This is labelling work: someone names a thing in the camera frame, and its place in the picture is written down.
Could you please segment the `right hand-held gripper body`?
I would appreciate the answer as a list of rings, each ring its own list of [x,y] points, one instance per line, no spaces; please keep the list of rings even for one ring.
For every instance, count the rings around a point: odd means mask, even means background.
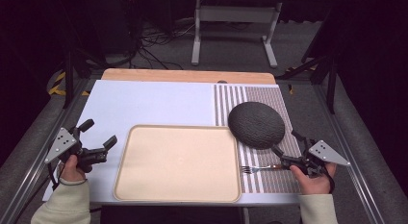
[[[335,163],[351,166],[351,163],[330,147],[325,141],[319,140],[314,145],[308,146],[300,157],[280,156],[281,166],[289,169],[291,165],[297,166],[303,174],[317,177],[327,172],[325,165]]]

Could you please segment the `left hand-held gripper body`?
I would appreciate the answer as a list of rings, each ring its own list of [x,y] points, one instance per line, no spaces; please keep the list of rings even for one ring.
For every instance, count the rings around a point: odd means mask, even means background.
[[[85,173],[92,171],[92,166],[107,161],[108,144],[104,143],[102,148],[87,149],[80,140],[80,134],[87,128],[74,127],[70,130],[61,128],[57,133],[44,162],[49,164],[55,159],[67,162],[71,155],[77,157],[77,166]]]

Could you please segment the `metal fork with brown handle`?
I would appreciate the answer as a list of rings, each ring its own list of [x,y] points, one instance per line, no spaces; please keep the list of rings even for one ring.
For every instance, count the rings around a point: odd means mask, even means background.
[[[281,170],[282,166],[280,164],[272,164],[267,166],[242,166],[241,172],[245,174],[254,174],[260,171],[274,171]]]

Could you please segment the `dark grey round plate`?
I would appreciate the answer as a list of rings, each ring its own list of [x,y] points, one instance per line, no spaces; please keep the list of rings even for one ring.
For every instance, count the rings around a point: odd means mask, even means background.
[[[228,115],[228,127],[241,143],[256,149],[268,149],[282,141],[285,123],[272,107],[260,102],[244,102]]]

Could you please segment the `person's left hand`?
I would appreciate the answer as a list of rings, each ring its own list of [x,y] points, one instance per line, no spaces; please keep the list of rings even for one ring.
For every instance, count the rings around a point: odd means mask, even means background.
[[[59,181],[65,186],[78,186],[87,179],[84,171],[77,167],[78,158],[71,155],[66,162],[59,164]]]

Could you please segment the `person's right hand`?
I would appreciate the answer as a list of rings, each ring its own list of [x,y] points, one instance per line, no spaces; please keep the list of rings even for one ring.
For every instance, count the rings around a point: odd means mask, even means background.
[[[290,170],[298,181],[300,191],[303,195],[330,194],[332,192],[330,178],[334,177],[337,165],[331,162],[327,163],[325,167],[328,176],[323,175],[316,178],[309,178],[297,166],[290,166]]]

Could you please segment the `striped placemat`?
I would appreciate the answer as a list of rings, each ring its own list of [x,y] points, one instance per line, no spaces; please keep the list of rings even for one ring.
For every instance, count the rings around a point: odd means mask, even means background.
[[[278,147],[286,156],[301,155],[297,140],[292,135],[293,126],[289,118],[279,86],[261,87],[244,85],[213,86],[215,94],[215,123],[226,126],[229,112],[243,102],[261,102],[275,109],[285,124],[285,135]],[[240,166],[268,166],[280,163],[279,158],[270,150],[257,150],[238,143]],[[259,171],[252,174],[242,173],[242,191],[244,193],[298,193],[299,186],[289,170]]]

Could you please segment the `yellow and black floor tape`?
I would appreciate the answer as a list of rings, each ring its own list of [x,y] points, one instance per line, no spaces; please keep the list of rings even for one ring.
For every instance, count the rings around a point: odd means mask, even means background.
[[[65,78],[65,72],[61,71],[56,80],[54,81],[52,87],[48,90],[49,95],[62,95],[66,96],[66,91],[64,89],[59,89],[60,84],[62,83],[63,79]]]

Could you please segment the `black stand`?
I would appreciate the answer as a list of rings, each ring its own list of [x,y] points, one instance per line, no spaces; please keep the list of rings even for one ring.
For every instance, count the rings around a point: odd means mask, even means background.
[[[310,82],[313,85],[320,85],[325,78],[328,78],[326,106],[328,110],[334,114],[334,97],[338,70],[337,58],[335,56],[330,55],[314,58],[301,66],[292,68],[290,71],[286,71],[283,75],[277,76],[276,80],[289,80],[311,67],[316,68],[313,74],[310,76]]]
[[[94,57],[84,49],[75,48],[67,51],[64,56],[65,73],[65,98],[64,109],[67,109],[74,98],[74,72],[77,72],[80,78],[88,78],[91,74],[90,64],[92,61],[97,67],[109,68],[110,66],[101,59]]]

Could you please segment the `white board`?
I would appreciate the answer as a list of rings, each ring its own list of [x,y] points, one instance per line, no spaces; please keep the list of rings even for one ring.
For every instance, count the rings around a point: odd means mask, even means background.
[[[137,125],[217,126],[215,94],[218,84],[133,82],[99,80],[81,114],[94,125],[81,135],[83,145],[98,147],[116,136],[107,161],[94,166],[88,175],[90,200],[104,205],[221,205],[268,206],[297,203],[298,193],[244,193],[234,203],[163,203],[119,201],[114,197],[115,180],[130,130]]]

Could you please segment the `beige tray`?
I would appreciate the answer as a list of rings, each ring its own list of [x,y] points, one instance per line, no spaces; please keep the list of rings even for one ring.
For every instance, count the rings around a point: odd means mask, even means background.
[[[119,201],[234,203],[241,197],[238,147],[226,127],[137,125],[115,180]]]

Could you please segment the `wooden board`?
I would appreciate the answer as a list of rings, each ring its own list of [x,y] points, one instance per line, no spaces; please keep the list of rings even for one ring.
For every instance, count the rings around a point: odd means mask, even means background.
[[[270,73],[228,72],[201,70],[162,70],[162,69],[123,69],[109,68],[104,71],[102,80],[143,81],[143,82],[186,82],[275,85]]]

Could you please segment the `white metal stand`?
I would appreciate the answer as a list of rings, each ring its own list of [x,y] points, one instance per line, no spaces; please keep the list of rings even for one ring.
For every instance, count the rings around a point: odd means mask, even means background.
[[[191,53],[191,64],[199,65],[200,59],[200,25],[202,22],[242,22],[268,24],[268,33],[262,36],[262,43],[266,51],[269,66],[277,67],[277,60],[272,49],[271,41],[282,9],[282,3],[273,7],[230,7],[230,6],[204,6],[200,0],[195,2],[194,11],[194,41]]]

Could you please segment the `metal frame rail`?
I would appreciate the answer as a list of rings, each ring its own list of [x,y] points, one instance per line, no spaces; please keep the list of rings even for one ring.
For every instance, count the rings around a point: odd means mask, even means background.
[[[52,95],[49,102],[17,143],[0,167],[0,224],[29,224],[42,204],[49,184],[47,166],[43,163],[48,146],[61,127],[75,125],[88,97],[94,79],[74,82],[74,99],[64,109],[64,97]]]
[[[333,143],[351,162],[336,176],[335,202],[341,224],[389,224],[387,190],[377,179],[389,170],[366,125],[342,87],[335,89],[334,110],[327,105],[326,88],[314,86]]]

